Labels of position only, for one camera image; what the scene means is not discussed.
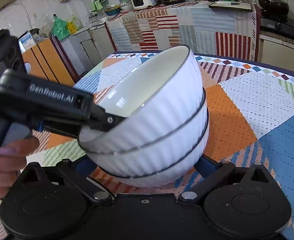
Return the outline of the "person's left hand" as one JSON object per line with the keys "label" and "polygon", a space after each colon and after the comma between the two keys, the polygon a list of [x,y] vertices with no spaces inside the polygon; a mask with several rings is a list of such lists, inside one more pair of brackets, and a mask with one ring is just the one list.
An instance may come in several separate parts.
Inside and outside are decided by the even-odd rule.
{"label": "person's left hand", "polygon": [[26,157],[39,147],[39,140],[30,133],[26,138],[0,147],[0,199],[4,198],[26,166]]}

